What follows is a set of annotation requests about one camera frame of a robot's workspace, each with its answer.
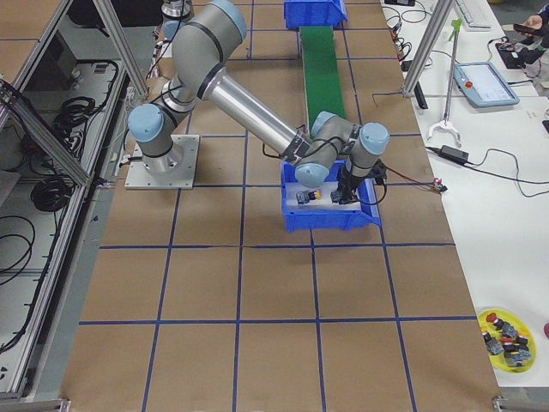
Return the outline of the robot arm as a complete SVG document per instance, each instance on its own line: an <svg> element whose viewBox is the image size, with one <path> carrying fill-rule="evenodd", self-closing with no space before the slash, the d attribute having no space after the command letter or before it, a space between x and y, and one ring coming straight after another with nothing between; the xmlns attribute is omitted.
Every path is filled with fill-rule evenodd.
<svg viewBox="0 0 549 412"><path fill-rule="evenodd" d="M244 41L247 26L230 1L211 1L187 21L172 40L175 76L166 84L171 101L149 102L129 115L129 131L142 151L151 173L171 170L182 159L172 131L194 108L196 100L209 100L293 165L294 176L304 187L317 189L337 160L338 186L334 203L358 200L357 189L365 179L384 179L380 161L390 135L379 123L355 124L332 112L317 115L307 135L284 121L226 71L226 60Z"/></svg>
<svg viewBox="0 0 549 412"><path fill-rule="evenodd" d="M164 0L161 6L163 30L166 39L172 40L177 31L194 16L192 2Z"/></svg>

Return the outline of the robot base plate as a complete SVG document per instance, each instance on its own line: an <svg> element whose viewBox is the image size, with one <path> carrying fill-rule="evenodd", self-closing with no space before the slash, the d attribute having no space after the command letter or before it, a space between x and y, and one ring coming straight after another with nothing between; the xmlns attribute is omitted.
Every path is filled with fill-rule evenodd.
<svg viewBox="0 0 549 412"><path fill-rule="evenodd" d="M127 172L125 187L130 190L191 190L196 176L199 135L172 134L173 145L163 157L150 158L136 144Z"/></svg>

